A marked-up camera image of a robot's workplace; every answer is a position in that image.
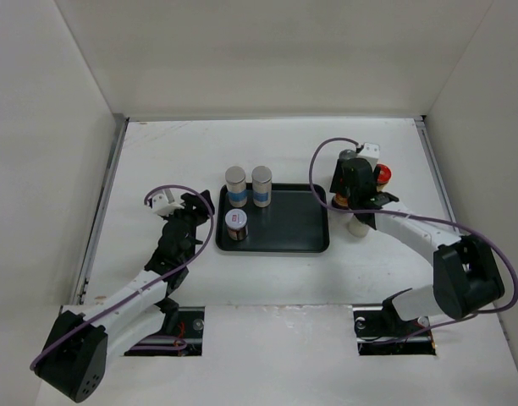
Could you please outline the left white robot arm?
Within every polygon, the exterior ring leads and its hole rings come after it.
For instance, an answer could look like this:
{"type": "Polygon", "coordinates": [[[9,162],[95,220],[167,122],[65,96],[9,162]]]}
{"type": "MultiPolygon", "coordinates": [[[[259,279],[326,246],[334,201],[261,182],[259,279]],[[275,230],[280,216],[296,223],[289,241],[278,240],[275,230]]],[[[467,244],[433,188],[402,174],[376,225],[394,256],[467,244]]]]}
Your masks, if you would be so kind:
{"type": "Polygon", "coordinates": [[[156,333],[169,337],[178,327],[177,304],[170,295],[187,277],[188,267],[208,242],[196,230],[213,224],[215,207],[208,190],[172,186],[150,191],[144,203],[165,224],[152,257],[117,293],[81,313],[66,310],[52,325],[30,370],[75,403],[99,387],[109,362],[156,333]]]}

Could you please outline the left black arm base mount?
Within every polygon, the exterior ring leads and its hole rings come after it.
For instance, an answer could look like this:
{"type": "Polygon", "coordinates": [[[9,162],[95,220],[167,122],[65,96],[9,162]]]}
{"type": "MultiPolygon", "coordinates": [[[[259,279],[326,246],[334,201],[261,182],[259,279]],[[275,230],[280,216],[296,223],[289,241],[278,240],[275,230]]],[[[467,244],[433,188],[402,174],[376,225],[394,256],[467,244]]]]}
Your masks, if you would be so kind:
{"type": "Polygon", "coordinates": [[[193,357],[202,355],[204,306],[181,307],[165,299],[157,307],[164,314],[161,329],[124,353],[127,357],[193,357]]]}

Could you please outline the red lid chili jar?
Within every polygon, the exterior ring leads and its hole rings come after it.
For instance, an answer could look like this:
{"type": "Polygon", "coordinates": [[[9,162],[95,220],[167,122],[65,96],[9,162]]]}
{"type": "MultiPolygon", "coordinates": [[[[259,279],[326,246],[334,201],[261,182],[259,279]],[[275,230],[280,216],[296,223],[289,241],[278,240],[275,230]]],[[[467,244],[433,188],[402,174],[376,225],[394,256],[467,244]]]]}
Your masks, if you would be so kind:
{"type": "Polygon", "coordinates": [[[344,195],[344,194],[341,194],[341,193],[336,193],[332,200],[331,200],[331,203],[332,203],[332,206],[337,208],[337,209],[340,209],[340,210],[349,210],[350,207],[349,207],[349,196],[348,195],[344,195]]]}

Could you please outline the small dark spice jar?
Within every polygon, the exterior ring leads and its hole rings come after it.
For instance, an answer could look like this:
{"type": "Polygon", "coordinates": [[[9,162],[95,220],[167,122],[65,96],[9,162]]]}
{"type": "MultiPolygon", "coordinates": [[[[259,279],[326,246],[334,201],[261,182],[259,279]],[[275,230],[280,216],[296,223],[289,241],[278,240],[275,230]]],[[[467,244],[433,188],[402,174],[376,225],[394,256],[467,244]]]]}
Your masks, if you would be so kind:
{"type": "Polygon", "coordinates": [[[246,239],[248,217],[246,213],[238,208],[228,211],[224,218],[225,226],[229,237],[234,241],[242,241],[246,239]]]}

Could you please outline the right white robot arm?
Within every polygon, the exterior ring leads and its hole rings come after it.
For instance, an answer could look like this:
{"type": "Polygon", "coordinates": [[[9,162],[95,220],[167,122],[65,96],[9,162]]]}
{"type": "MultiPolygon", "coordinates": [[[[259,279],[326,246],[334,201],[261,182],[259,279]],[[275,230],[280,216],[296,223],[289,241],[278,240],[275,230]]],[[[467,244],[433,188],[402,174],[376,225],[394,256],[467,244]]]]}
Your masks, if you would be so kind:
{"type": "Polygon", "coordinates": [[[393,237],[433,269],[433,282],[383,301],[380,321],[390,334],[401,334],[422,316],[461,320],[504,296],[504,283],[489,244],[473,233],[460,235],[419,221],[394,195],[377,189],[377,169],[364,158],[340,160],[333,192],[347,199],[358,223],[393,237]]]}

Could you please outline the red lid sauce jar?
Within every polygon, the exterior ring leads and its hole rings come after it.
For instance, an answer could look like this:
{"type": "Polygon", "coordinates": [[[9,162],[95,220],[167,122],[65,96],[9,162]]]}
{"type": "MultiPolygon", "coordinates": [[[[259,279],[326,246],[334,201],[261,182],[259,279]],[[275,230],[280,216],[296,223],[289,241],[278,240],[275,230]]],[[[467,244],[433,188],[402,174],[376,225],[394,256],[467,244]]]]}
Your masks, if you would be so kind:
{"type": "Polygon", "coordinates": [[[392,177],[391,169],[382,163],[378,163],[374,169],[376,176],[377,192],[381,192],[389,183],[392,177]]]}

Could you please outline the blue label sago bottle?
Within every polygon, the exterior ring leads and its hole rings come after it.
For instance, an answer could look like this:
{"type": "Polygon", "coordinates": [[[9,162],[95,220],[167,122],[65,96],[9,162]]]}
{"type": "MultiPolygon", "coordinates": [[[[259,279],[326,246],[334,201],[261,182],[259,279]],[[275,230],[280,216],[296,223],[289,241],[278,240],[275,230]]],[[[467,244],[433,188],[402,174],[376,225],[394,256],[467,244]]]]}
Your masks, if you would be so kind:
{"type": "Polygon", "coordinates": [[[257,207],[265,208],[272,199],[272,172],[266,166],[255,167],[251,174],[252,195],[257,207]]]}
{"type": "Polygon", "coordinates": [[[229,167],[225,172],[227,196],[232,207],[241,208],[247,203],[245,170],[239,166],[229,167]]]}

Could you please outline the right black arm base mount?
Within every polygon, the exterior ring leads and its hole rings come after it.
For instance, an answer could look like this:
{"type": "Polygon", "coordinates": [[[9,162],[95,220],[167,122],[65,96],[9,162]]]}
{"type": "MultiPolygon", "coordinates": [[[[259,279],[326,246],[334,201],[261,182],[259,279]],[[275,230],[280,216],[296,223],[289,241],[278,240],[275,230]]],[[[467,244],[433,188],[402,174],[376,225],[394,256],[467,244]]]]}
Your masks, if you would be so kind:
{"type": "Polygon", "coordinates": [[[360,356],[436,355],[429,318],[402,321],[385,299],[381,304],[359,304],[352,308],[356,346],[360,356]]]}

